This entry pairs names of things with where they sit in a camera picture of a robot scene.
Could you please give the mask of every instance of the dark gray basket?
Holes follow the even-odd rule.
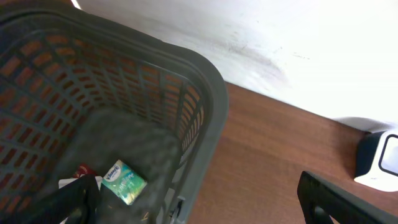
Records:
[[[228,112],[207,59],[57,2],[0,9],[0,37],[0,218],[32,201],[87,114],[112,106],[180,140],[161,212],[181,205],[187,220]]]

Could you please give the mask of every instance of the black and white object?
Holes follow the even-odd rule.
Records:
[[[359,142],[354,180],[381,191],[398,191],[398,130],[368,134]]]

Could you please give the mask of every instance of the white wall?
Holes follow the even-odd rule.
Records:
[[[359,129],[398,126],[395,0],[78,2],[201,53],[227,82]]]

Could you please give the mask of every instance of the brown wooden surface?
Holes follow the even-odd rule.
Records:
[[[303,170],[398,215],[398,192],[353,180],[363,132],[228,85],[229,115],[189,224],[305,223],[297,198]]]

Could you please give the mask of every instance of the green wrapper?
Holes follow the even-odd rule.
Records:
[[[102,184],[113,191],[127,205],[132,205],[147,182],[118,160],[103,177]]]

